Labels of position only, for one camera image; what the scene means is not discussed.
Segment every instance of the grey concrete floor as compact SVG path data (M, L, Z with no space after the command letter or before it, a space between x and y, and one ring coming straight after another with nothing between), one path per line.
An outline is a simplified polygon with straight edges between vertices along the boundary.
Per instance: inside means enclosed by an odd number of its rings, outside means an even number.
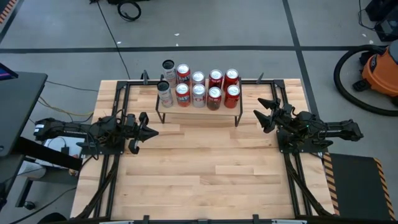
M288 0L297 37L301 46L355 46L382 44L377 35L358 25L357 0ZM369 1L363 0L363 7ZM15 71L42 72L49 80L81 88L98 89L101 80L125 79L126 71L118 53L105 52L114 47L113 40L96 4L82 0L19 0L20 10L6 35L0 38L4 49L24 49L20 54L0 54L0 62ZM192 70L225 70L233 67L243 78L302 78L300 64L290 33L284 2L280 0L151 0L140 2L142 17L136 22L122 20L106 1L100 5L120 47L132 78L139 78L146 69L151 78L161 73L165 59L187 63ZM364 23L371 24L364 14ZM240 50L166 51L162 47L240 46ZM290 46L291 50L250 50L247 46ZM159 47L143 50L140 47ZM82 48L104 48L104 52L82 53ZM77 49L69 53L55 52ZM344 51L305 51L304 62L312 85L315 102L324 121L353 118L365 135L360 142L335 141L330 152L379 158L384 167L393 205L398 206L398 151L395 146L397 118L387 118L363 111L344 100L333 83L333 69ZM350 60L343 68L343 80L350 85L359 77L359 65ZM42 96L54 106L76 113L94 109L96 93L76 91L47 84ZM391 108L376 93L359 95L378 106ZM70 118L36 105L33 120L53 117ZM33 124L27 123L23 136L33 139ZM0 213L4 223L29 212L14 208L23 177L18 177L9 203ZM28 199L38 206L49 202L70 185L35 183ZM46 208L23 223L35 223L46 213L70 214L74 194L69 192L54 206Z

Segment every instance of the wooden tabletop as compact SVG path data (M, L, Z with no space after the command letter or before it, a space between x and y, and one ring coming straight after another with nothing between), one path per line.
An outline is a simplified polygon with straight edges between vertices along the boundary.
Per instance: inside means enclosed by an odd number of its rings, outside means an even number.
M116 82L101 82L93 121L111 114ZM297 112L307 110L300 80L287 79L285 84L289 103ZM271 89L268 85L242 88L243 115L235 128L233 117L196 114L167 114L162 124L155 112L156 87L131 87L127 112L138 116L146 111L148 127L160 134L140 143L138 155L126 148L121 156L113 220L142 220L144 215L150 215L151 220L252 219L253 214L260 218L294 217L275 131L263 133L252 112L270 113L257 98L271 99ZM78 215L96 192L102 158L84 166L71 217ZM321 160L310 154L301 158L308 188L333 213ZM304 214L300 191L298 200Z

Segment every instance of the can lid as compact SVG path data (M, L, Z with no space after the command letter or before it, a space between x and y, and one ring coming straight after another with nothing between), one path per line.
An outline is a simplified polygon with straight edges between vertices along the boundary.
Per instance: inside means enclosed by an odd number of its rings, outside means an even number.
M185 93L188 92L189 89L188 89L188 85L187 85L187 84L185 84L185 83L180 83L180 84L177 85L177 87L176 87L175 90L176 90L177 93L179 93L179 94L185 94Z
M205 74L203 74L203 72L195 72L192 75L192 79L199 82L205 79Z
M174 62L172 60L166 60L162 64L164 69L172 69L174 67Z
M238 71L236 71L233 68L228 69L228 71L226 71L226 76L228 78L237 78L238 77Z
M157 83L157 90L166 91L169 89L170 84L167 81L160 81Z
M187 72L189 71L189 67L188 67L188 65L181 64L181 65L179 65L179 66L177 67L177 71L178 71L179 73L184 74L184 73L187 73Z
M211 87L209 89L209 96L213 97L213 98L217 98L221 96L221 90L218 87Z
M223 77L223 74L220 70L214 69L210 72L210 77L214 79L220 79Z
M228 94L231 96L238 96L241 91L237 85L230 85L227 89Z
M193 87L193 93L194 93L194 94L202 95L202 94L205 93L205 91L206 91L206 88L205 88L205 86L202 85L202 84L196 84L196 85Z

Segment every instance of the orange shop vacuum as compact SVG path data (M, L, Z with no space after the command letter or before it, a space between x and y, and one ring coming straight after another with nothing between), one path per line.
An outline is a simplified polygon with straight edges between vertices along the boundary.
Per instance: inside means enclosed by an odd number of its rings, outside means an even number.
M398 106L398 40L390 46L362 45L345 53L338 61L333 78L340 94L352 104L372 113L384 116L398 116L398 110L385 110L371 106L351 95L340 80L340 72L344 63L354 54L363 52L359 61L364 65L362 80L353 84L356 91L372 89L391 97L393 104Z

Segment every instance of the silver can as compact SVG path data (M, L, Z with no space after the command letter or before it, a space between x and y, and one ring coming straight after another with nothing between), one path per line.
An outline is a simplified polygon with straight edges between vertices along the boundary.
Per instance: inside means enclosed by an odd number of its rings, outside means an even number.
M206 105L206 88L204 85L196 84L193 87L192 103L197 108L202 108Z
M160 81L157 83L157 90L159 91L159 99L162 105L166 108L173 106L173 96L170 84L167 81Z
M203 74L203 72L195 72L192 75L192 86L195 86L197 84L201 84L203 86L205 86L206 80L205 80L205 74Z
M172 60L166 60L162 64L164 70L164 78L170 84L171 88L177 86L177 72L175 71L175 65Z

